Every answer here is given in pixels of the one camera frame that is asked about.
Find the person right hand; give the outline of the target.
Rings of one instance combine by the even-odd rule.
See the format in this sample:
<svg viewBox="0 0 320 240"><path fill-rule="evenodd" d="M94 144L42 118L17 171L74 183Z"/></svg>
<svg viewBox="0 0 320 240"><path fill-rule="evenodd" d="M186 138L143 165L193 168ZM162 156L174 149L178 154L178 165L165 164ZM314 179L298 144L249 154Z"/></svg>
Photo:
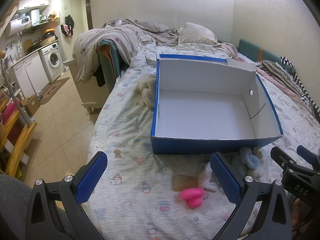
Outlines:
<svg viewBox="0 0 320 240"><path fill-rule="evenodd" d="M316 239L319 231L319 209L297 198L291 213L292 239Z"/></svg>

